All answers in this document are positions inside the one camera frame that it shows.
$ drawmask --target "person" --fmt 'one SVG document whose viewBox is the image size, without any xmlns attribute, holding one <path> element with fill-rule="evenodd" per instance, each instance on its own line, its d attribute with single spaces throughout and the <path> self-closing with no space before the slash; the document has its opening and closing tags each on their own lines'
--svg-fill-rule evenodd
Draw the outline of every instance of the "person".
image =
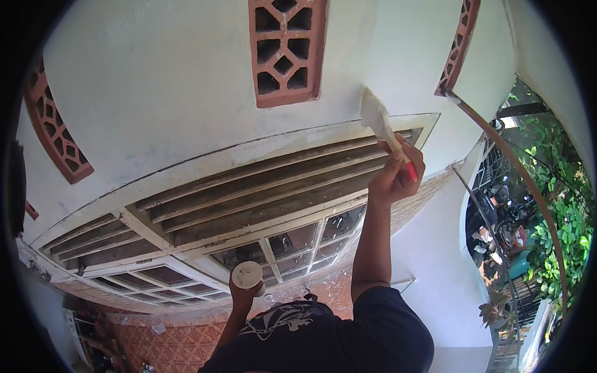
<svg viewBox="0 0 597 373">
<path fill-rule="evenodd" d="M 352 269 L 353 320 L 341 320 L 316 295 L 307 294 L 246 321 L 262 282 L 239 289 L 230 281 L 230 318 L 199 373 L 428 371 L 434 352 L 431 334 L 390 287 L 390 206 L 417 193 L 425 170 L 422 152 L 402 136 L 396 138 L 403 151 L 392 153 L 387 143 L 378 142 L 390 156 L 369 182 Z M 406 177 L 405 154 L 417 171 L 416 182 Z"/>
<path fill-rule="evenodd" d="M 474 195 L 477 198 L 477 201 L 479 201 L 481 210 L 483 210 L 483 213 L 485 214 L 491 228 L 495 229 L 498 223 L 497 208 L 508 202 L 510 199 L 508 188 L 506 186 L 500 186 L 496 190 L 493 197 L 489 197 L 480 190 L 477 190 Z M 466 211 L 465 233 L 467 240 L 470 240 L 470 238 L 480 239 L 485 243 L 492 241 L 492 237 L 489 233 L 488 227 L 485 224 L 485 220 L 483 220 L 479 209 L 472 200 L 469 200 Z"/>
</svg>

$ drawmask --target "helmet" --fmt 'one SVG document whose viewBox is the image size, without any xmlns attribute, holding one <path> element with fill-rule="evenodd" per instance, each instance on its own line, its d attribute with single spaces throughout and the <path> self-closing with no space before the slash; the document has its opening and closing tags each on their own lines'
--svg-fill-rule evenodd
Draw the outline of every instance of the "helmet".
<svg viewBox="0 0 597 373">
<path fill-rule="evenodd" d="M 510 192 L 508 191 L 508 186 L 502 185 L 494 195 L 496 198 L 496 202 L 499 204 L 505 204 L 510 199 Z"/>
</svg>

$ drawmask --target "potted plant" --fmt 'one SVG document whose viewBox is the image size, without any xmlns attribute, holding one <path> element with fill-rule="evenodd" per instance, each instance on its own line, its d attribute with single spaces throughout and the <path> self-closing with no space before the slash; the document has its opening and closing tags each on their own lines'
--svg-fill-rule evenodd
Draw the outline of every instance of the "potted plant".
<svg viewBox="0 0 597 373">
<path fill-rule="evenodd" d="M 479 317 L 483 318 L 485 327 L 491 326 L 494 329 L 501 329 L 507 323 L 512 323 L 514 312 L 511 311 L 512 306 L 510 300 L 503 292 L 490 290 L 489 303 L 481 304 Z"/>
</svg>

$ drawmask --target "glass pane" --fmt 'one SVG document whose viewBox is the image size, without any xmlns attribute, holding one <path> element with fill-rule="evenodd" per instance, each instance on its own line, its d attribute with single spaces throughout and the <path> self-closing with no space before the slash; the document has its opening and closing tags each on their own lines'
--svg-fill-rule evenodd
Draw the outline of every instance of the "glass pane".
<svg viewBox="0 0 597 373">
<path fill-rule="evenodd" d="M 282 276 L 283 281 L 290 281 L 292 279 L 298 278 L 300 276 L 304 276 L 307 273 L 307 268 L 303 268 L 300 271 L 292 272 L 287 275 Z"/>
<path fill-rule="evenodd" d="M 316 225 L 317 223 L 313 223 L 306 227 L 270 237 L 269 244 L 275 257 L 283 257 L 290 252 L 313 246 Z"/>
<path fill-rule="evenodd" d="M 184 287 L 183 289 L 186 291 L 195 293 L 195 294 L 201 294 L 202 292 L 216 290 L 210 286 L 204 285 L 203 283 L 200 283 L 198 285 L 187 286 L 187 287 Z"/>
<path fill-rule="evenodd" d="M 136 299 L 141 299 L 141 300 L 153 300 L 153 301 L 160 301 L 161 299 L 158 299 L 156 297 L 152 297 L 151 295 L 147 295 L 147 294 L 131 294 L 131 297 L 136 298 Z"/>
<path fill-rule="evenodd" d="M 336 256 L 333 256 L 331 258 L 328 258 L 326 260 L 320 261 L 319 263 L 315 263 L 314 265 L 311 266 L 311 272 L 315 272 L 318 269 L 322 269 L 325 266 L 329 266 L 330 264 L 332 264 L 332 262 L 334 261 L 334 258 Z"/>
<path fill-rule="evenodd" d="M 157 267 L 152 269 L 146 269 L 139 271 L 146 276 L 151 277 L 152 279 L 156 279 L 160 282 L 166 283 L 168 285 L 175 285 L 178 283 L 185 283 L 191 282 L 193 280 L 189 279 L 185 275 L 181 275 L 180 273 L 171 270 L 168 267 Z"/>
<path fill-rule="evenodd" d="M 229 270 L 243 261 L 253 260 L 257 263 L 265 263 L 265 255 L 261 251 L 261 246 L 258 242 L 249 243 L 248 245 L 239 246 L 234 249 L 217 252 L 211 256 L 219 261 L 223 266 Z"/>
<path fill-rule="evenodd" d="M 321 238 L 321 242 L 324 243 L 331 241 L 337 236 L 349 232 L 359 220 L 359 217 L 363 213 L 364 209 L 365 206 L 359 206 L 350 211 L 346 211 L 342 214 L 329 218 L 327 224 L 325 225 L 324 235 Z"/>
<path fill-rule="evenodd" d="M 91 279 L 91 280 L 93 280 L 95 282 L 98 282 L 98 283 L 100 283 L 102 285 L 108 286 L 108 287 L 110 287 L 110 288 L 112 288 L 114 290 L 120 290 L 120 291 L 126 291 L 126 290 L 128 290 L 124 286 L 120 286 L 117 283 L 113 283 L 112 281 L 109 281 L 109 280 L 107 280 L 107 279 L 105 279 L 103 277 L 97 277 L 97 278 L 94 278 L 94 279 Z"/>
<path fill-rule="evenodd" d="M 263 280 L 263 283 L 265 284 L 266 288 L 271 288 L 272 286 L 276 286 L 278 284 L 278 279 L 275 277 L 272 277 L 270 279 Z"/>
<path fill-rule="evenodd" d="M 317 249 L 317 253 L 315 254 L 315 260 L 329 257 L 330 255 L 335 255 L 337 252 L 340 251 L 340 248 L 346 243 L 346 240 L 340 240 L 338 242 L 331 243 L 327 246 L 320 247 Z"/>
<path fill-rule="evenodd" d="M 308 252 L 307 254 L 281 261 L 278 263 L 278 269 L 280 270 L 280 273 L 284 273 L 294 268 L 306 266 L 309 264 L 310 256 L 311 253 Z"/>
<path fill-rule="evenodd" d="M 227 297 L 230 297 L 230 294 L 228 294 L 226 292 L 217 292 L 215 294 L 211 294 L 211 295 L 207 296 L 207 298 L 213 299 L 213 300 L 227 298 Z"/>
<path fill-rule="evenodd" d="M 139 289 L 143 289 L 143 290 L 157 288 L 156 285 L 154 285 L 150 282 L 147 282 L 145 280 L 141 280 L 140 278 L 137 278 L 128 273 L 122 273 L 120 275 L 114 275 L 114 276 L 110 276 L 110 277 L 117 278 L 120 281 L 126 282 L 127 284 L 129 284 L 135 288 L 139 288 Z"/>
<path fill-rule="evenodd" d="M 199 298 L 189 298 L 189 299 L 184 299 L 181 300 L 181 302 L 185 302 L 188 304 L 197 304 L 197 303 L 201 303 L 201 302 L 205 302 L 205 299 L 199 299 Z"/>
<path fill-rule="evenodd" d="M 263 267 L 263 278 L 268 279 L 272 276 L 274 276 L 272 268 L 270 266 Z"/>
<path fill-rule="evenodd" d="M 161 295 L 163 297 L 168 297 L 168 298 L 174 298 L 174 297 L 182 297 L 182 296 L 184 296 L 184 294 L 181 294 L 179 292 L 175 292 L 175 291 L 172 291 L 172 290 L 156 291 L 153 294 L 159 294 L 159 295 Z"/>
</svg>

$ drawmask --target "metal pole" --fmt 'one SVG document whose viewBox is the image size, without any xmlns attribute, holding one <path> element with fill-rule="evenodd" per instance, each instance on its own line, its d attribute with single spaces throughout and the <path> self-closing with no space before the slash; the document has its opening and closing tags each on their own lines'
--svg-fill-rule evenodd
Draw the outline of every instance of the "metal pole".
<svg viewBox="0 0 597 373">
<path fill-rule="evenodd" d="M 514 294 L 515 294 L 514 284 L 512 283 L 512 278 L 510 278 L 510 273 L 508 272 L 508 269 L 507 269 L 506 256 L 504 255 L 504 252 L 501 249 L 501 245 L 497 240 L 496 234 L 493 232 L 493 227 L 491 227 L 491 224 L 487 220 L 487 216 L 485 216 L 485 213 L 483 212 L 483 209 L 481 208 L 481 204 L 479 203 L 479 201 L 477 201 L 477 197 L 475 197 L 475 195 L 473 194 L 473 191 L 470 189 L 469 185 L 466 183 L 466 181 L 464 180 L 462 175 L 460 175 L 460 172 L 458 172 L 458 170 L 454 167 L 454 165 L 452 165 L 452 169 L 454 170 L 454 173 L 456 174 L 456 176 L 458 176 L 458 178 L 462 182 L 462 185 L 464 185 L 464 187 L 466 188 L 466 191 L 469 192 L 470 198 L 473 200 L 473 202 L 475 203 L 475 206 L 479 210 L 479 213 L 481 214 L 481 217 L 483 218 L 483 221 L 485 222 L 485 227 L 489 231 L 489 234 L 493 238 L 493 241 L 496 243 L 497 249 L 499 250 L 498 255 L 500 256 L 501 263 L 502 263 L 502 264 L 498 264 L 499 269 L 502 271 L 502 273 L 504 273 L 506 275 L 506 278 L 508 279 L 508 284 L 510 285 L 510 296 L 512 299 L 512 307 L 514 308 L 514 316 L 516 316 L 516 344 L 517 344 L 517 346 L 516 346 L 516 368 L 518 369 L 518 363 L 520 360 L 520 351 L 521 351 L 521 331 L 520 331 L 520 323 L 518 321 L 518 307 L 516 306 L 516 299 L 514 296 Z"/>
<path fill-rule="evenodd" d="M 543 214 L 543 218 L 545 219 L 545 223 L 549 228 L 549 233 L 552 237 L 553 242 L 553 250 L 556 255 L 556 259 L 558 261 L 558 270 L 560 273 L 560 283 L 562 288 L 562 300 L 563 300 L 563 307 L 562 307 L 562 321 L 565 322 L 566 319 L 566 308 L 568 307 L 568 285 L 567 285 L 567 277 L 566 271 L 564 266 L 564 256 L 562 255 L 562 246 L 560 245 L 560 241 L 558 239 L 558 232 L 556 230 L 556 226 L 553 222 L 553 218 L 549 208 L 547 207 L 547 203 L 545 203 L 545 199 L 541 195 L 541 191 L 533 181 L 533 178 L 528 174 L 528 171 L 519 161 L 518 157 L 514 154 L 512 149 L 506 144 L 503 138 L 497 133 L 497 131 L 489 125 L 485 119 L 478 112 L 476 112 L 472 107 L 470 107 L 466 102 L 464 102 L 458 95 L 450 90 L 445 90 L 442 94 L 448 98 L 450 98 L 456 106 L 458 106 L 465 114 L 469 116 L 485 133 L 487 136 L 492 139 L 496 145 L 501 149 L 504 155 L 510 161 L 510 164 L 516 169 L 518 174 L 522 177 L 525 184 L 527 185 L 528 190 L 531 192 L 541 213 Z"/>
</svg>

